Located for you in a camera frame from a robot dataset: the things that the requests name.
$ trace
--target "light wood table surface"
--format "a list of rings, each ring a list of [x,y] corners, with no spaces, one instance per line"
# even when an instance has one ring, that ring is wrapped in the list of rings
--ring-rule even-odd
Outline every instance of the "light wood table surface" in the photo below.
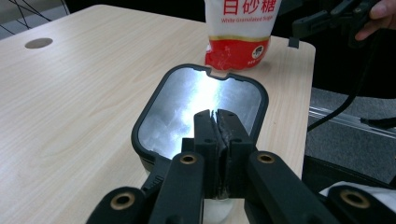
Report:
[[[53,42],[25,47],[43,37]],[[258,149],[301,176],[315,49],[288,41],[273,36],[258,66],[235,73],[269,94]],[[168,70],[204,65],[207,43],[204,23],[109,6],[1,40],[0,223],[85,223],[111,190],[140,188],[132,128]],[[243,200],[227,222],[247,222]]]

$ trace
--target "gray carpet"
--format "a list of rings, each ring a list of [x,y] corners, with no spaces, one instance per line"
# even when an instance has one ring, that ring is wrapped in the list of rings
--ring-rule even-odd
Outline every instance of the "gray carpet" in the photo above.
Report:
[[[311,106],[335,110],[344,94],[313,89]],[[396,117],[396,99],[357,97],[343,113],[367,119]],[[318,119],[309,118],[308,124]],[[389,183],[396,175],[396,139],[328,121],[308,133],[305,154]]]

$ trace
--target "black cable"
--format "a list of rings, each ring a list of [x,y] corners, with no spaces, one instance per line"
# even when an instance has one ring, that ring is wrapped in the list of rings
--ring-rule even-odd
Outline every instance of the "black cable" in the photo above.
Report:
[[[15,2],[12,2],[12,3],[14,3],[15,5],[17,5],[18,10],[20,11],[20,13],[21,13],[21,15],[22,15],[22,17],[23,17],[23,20],[24,20],[24,22],[25,22],[24,25],[26,26],[27,29],[30,29],[29,25],[27,24],[26,19],[24,18],[24,15],[23,15],[23,12],[22,12],[22,10],[21,10],[20,4],[17,3],[17,0],[15,0]]]
[[[32,6],[30,6],[25,0],[22,0],[22,2],[23,2],[24,4],[26,4],[26,6],[28,6],[29,8],[31,8],[31,9],[35,12],[35,14],[36,14],[37,16],[40,16],[40,17],[44,18],[44,19],[47,20],[47,21],[51,21],[51,20],[48,19],[47,17],[43,16],[43,14],[41,14],[39,11],[35,10],[35,8],[33,8]]]
[[[0,27],[2,27],[3,29],[9,31],[6,27],[4,27],[3,25],[0,24]]]
[[[66,12],[66,15],[68,15],[69,12],[67,11],[66,4],[64,3],[64,0],[61,0],[61,2],[62,2],[62,5],[64,6],[64,11]]]
[[[12,1],[12,0],[8,0],[8,2],[10,2],[10,3],[12,3],[12,4],[14,4],[14,5],[17,5],[18,7],[20,7],[20,8],[23,8],[23,9],[25,9],[26,11],[29,11],[29,12],[32,12],[33,14],[36,14],[37,16],[39,16],[39,17],[42,17],[43,19],[45,19],[45,20],[50,20],[50,19],[48,19],[47,17],[45,17],[45,16],[43,16],[41,13],[36,13],[36,12],[34,12],[33,10],[31,10],[31,9],[29,9],[29,8],[27,8],[27,7],[24,7],[24,6],[22,6],[22,5],[19,5],[17,2],[16,2],[16,0],[14,0],[14,1]]]
[[[368,77],[369,69],[373,62],[374,56],[376,55],[376,51],[378,49],[377,46],[381,40],[381,37],[382,37],[381,31],[377,31],[377,34],[375,34],[373,42],[369,48],[369,55],[367,58],[366,66],[364,66],[364,69],[361,73],[361,78],[358,80],[358,82],[356,84],[356,88],[348,95],[346,100],[337,109],[335,109],[332,113],[328,114],[326,117],[321,118],[320,120],[316,121],[315,123],[309,125],[307,128],[308,132],[314,130],[319,125],[323,124],[324,122],[326,122],[330,119],[333,119],[337,115],[341,114],[345,109],[347,109],[352,104],[352,102],[355,100],[355,98],[358,96],[359,92],[361,91],[361,87],[364,85],[366,78]]]
[[[361,119],[361,123],[365,123],[369,126],[390,129],[396,127],[396,118],[389,119]]]

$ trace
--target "human hand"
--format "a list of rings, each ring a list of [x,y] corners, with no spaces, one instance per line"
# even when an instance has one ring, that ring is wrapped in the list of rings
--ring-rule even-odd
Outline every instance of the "human hand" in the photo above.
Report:
[[[363,40],[381,28],[396,30],[396,0],[377,2],[370,10],[370,19],[355,35],[356,40]]]

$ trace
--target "circular hole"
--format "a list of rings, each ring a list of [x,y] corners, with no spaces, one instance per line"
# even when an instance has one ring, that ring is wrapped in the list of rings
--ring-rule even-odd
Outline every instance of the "circular hole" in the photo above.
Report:
[[[357,191],[344,189],[340,192],[340,196],[344,202],[357,208],[370,207],[369,201]]]
[[[29,41],[25,44],[27,49],[41,49],[50,44],[52,44],[53,40],[51,38],[38,38],[32,41]]]
[[[263,163],[273,163],[275,161],[274,158],[268,154],[260,154],[257,156],[257,160]]]
[[[180,158],[180,161],[184,164],[193,164],[196,162],[196,158],[192,155],[186,155]]]
[[[131,192],[117,194],[110,203],[114,210],[122,210],[130,207],[132,204],[134,204],[134,195]]]

